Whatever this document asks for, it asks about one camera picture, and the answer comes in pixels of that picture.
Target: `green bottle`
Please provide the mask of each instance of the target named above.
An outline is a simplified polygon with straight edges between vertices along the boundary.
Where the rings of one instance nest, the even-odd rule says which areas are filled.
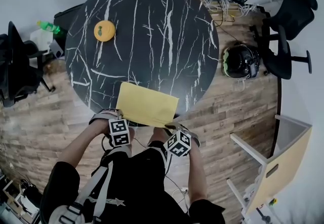
[[[62,34],[63,33],[63,29],[60,26],[51,24],[50,22],[47,22],[47,21],[37,21],[37,25],[41,29],[48,31],[48,32],[52,32],[54,34]]]

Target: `yellow envelope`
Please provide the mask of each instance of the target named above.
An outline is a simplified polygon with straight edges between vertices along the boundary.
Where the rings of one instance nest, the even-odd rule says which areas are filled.
[[[117,109],[124,119],[154,127],[164,127],[172,122],[179,98],[134,85],[121,83]]]

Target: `round table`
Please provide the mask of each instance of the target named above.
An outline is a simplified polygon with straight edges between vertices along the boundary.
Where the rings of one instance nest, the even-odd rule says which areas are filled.
[[[101,20],[116,27],[110,41],[94,36]],[[208,89],[218,47],[212,17],[199,0],[87,0],[67,35],[66,69],[94,112],[114,108],[126,81],[178,97],[180,115]]]

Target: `wooden floor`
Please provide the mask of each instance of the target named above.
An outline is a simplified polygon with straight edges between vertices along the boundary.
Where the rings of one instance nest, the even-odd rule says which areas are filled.
[[[249,25],[260,25],[261,19],[260,14],[253,13],[221,27],[240,41],[254,44]],[[235,40],[220,27],[217,31],[222,52]],[[220,60],[215,78],[204,97],[179,121],[200,137],[209,199],[226,208],[227,223],[239,223],[240,205],[226,179],[230,177],[243,192],[257,176],[259,164],[236,145],[229,134],[238,132],[260,153],[269,155],[277,107],[277,79],[272,75],[264,76],[262,66],[259,76],[246,80],[245,89],[240,92],[237,80],[224,76],[221,65]],[[15,180],[29,178],[40,190],[47,184],[59,153],[87,126],[93,115],[73,91],[64,61],[49,66],[46,81],[55,85],[54,93],[48,93],[41,86],[37,94],[30,95],[14,107],[0,108],[0,167]],[[151,127],[141,127],[137,129],[136,138],[146,145],[151,133]],[[101,137],[94,139],[77,167],[82,179],[81,187],[99,164],[103,154],[100,143]],[[133,154],[142,149],[139,143],[133,142]],[[168,176],[178,186],[187,187],[188,171],[188,158],[174,158]],[[165,185],[170,194],[176,189],[168,179]],[[182,199],[178,191],[174,198],[177,201]]]

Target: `hand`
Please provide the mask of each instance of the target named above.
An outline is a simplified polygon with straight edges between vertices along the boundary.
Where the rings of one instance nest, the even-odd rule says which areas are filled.
[[[109,123],[106,119],[95,119],[90,126],[93,127],[98,134],[109,134],[110,132]]]

